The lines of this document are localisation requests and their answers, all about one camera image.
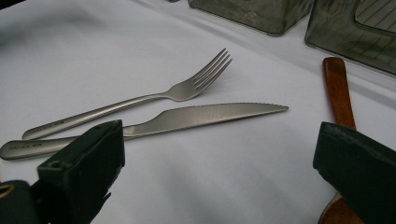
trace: table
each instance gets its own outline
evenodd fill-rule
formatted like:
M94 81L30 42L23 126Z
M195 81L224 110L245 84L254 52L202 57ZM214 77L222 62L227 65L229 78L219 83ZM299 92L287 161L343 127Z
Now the table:
M27 129L166 91L221 49L233 62L202 95L90 122L145 122L188 105L257 102L285 113L125 143L126 165L93 223L317 223L335 193L312 167L333 122L306 17L281 37L189 8L187 0L28 0L0 11L0 143ZM396 148L396 78L346 61L358 130ZM37 181L48 157L0 161L0 180Z

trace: wooden utensil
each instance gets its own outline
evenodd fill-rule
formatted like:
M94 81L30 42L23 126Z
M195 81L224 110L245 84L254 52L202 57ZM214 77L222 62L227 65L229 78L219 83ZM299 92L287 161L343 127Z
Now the wooden utensil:
M347 71L341 58L323 60L323 74L335 122L356 130L347 85ZM364 222L337 193L324 209L319 224L363 224Z

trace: knife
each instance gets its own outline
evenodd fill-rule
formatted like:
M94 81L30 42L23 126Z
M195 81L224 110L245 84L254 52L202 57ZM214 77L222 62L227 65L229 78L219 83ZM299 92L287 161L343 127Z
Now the knife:
M223 105L189 106L163 111L156 118L123 128L124 141L157 133L168 133L235 119L246 119L286 111L283 105L234 103ZM0 148L3 160L25 159L49 155L61 150L77 137L50 140L17 140L5 143Z

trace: stainless steel cutlery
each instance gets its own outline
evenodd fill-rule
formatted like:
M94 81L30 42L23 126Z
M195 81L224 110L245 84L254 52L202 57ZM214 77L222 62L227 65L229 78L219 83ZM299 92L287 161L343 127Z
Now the stainless steel cutlery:
M286 110L288 110L288 107L283 105L255 103L182 107L164 111L148 122L124 127L123 135L126 141L157 133L168 133ZM10 141L0 148L0 158L3 160L16 160L50 154L64 148L75 138L76 137L50 140Z
M76 127L90 120L99 119L105 115L122 109L153 100L170 99L176 102L190 100L209 87L221 75L224 69L232 61L229 57L230 55L228 54L228 51L223 49L210 63L201 69L201 71L189 79L176 84L168 91L136 97L114 105L104 106L102 108L75 115L67 119L60 119L52 123L44 124L26 131L23 134L22 139L31 140L46 137L66 129Z
M10 141L4 144L0 148L0 158L3 160L16 160L54 153L70 144L77 137L50 140L36 139L101 118L133 105L140 105L158 99L170 99L176 102L190 100L209 87L221 75L232 61L229 57L228 51L223 49L201 71L189 79L176 84L168 91L137 97L30 129L23 134L22 140ZM287 106L283 105L255 103L182 107L163 111L148 122L124 127L123 135L126 141L157 133L168 133L235 119L256 117L288 109Z

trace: metal fork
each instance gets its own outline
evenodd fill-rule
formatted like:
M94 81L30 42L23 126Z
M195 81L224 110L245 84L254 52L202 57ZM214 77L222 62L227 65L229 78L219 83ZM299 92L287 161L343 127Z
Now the metal fork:
M127 107L153 100L170 99L176 102L190 100L209 87L221 75L224 69L232 61L229 57L230 55L228 54L228 51L223 49L210 63L201 69L201 71L189 79L176 84L168 91L136 97L114 105L104 106L102 108L75 115L67 119L60 119L52 123L44 124L26 131L23 134L22 139L32 140L49 136L66 129L76 127L90 120L99 119L105 115L120 111Z

